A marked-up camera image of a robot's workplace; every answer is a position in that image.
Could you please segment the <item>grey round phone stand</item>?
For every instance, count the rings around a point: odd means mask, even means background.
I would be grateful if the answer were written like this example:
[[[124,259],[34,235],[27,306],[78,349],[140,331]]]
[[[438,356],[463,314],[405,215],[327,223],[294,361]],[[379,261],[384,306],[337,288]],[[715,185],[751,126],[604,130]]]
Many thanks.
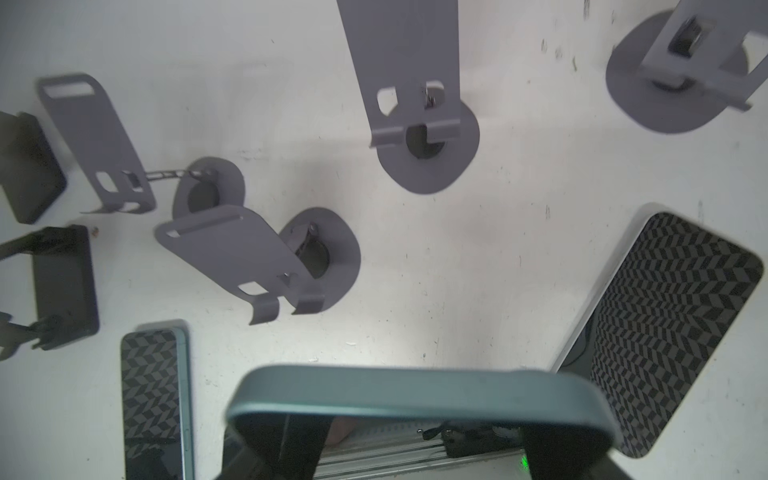
[[[657,133],[698,129],[726,108],[747,111],[767,80],[744,41],[766,36],[764,1],[681,1],[635,27],[613,49],[605,80],[618,107]]]

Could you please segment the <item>black stand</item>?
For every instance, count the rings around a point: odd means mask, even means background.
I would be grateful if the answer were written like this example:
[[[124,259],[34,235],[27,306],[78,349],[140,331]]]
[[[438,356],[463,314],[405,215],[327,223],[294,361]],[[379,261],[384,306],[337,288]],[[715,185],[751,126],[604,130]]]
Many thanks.
[[[38,319],[21,325],[1,314],[1,359],[25,343],[50,351],[95,335],[100,328],[89,229],[46,227],[1,245],[1,258],[31,257]]]
[[[1,186],[15,219],[35,224],[67,187],[37,118],[1,113]]]

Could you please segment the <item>black phone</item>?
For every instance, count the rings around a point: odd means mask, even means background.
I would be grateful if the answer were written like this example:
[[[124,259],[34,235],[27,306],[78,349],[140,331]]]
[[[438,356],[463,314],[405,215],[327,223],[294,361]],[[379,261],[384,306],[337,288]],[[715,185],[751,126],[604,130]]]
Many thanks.
[[[189,348],[178,326],[131,332],[120,344],[127,479],[193,479]]]
[[[645,221],[557,367],[606,397],[622,455],[652,450],[764,272],[758,255],[681,216]]]
[[[315,473],[337,417],[517,428],[535,479],[577,479],[619,441],[602,392],[538,370],[271,365],[248,373],[226,410],[241,441],[280,479]]]

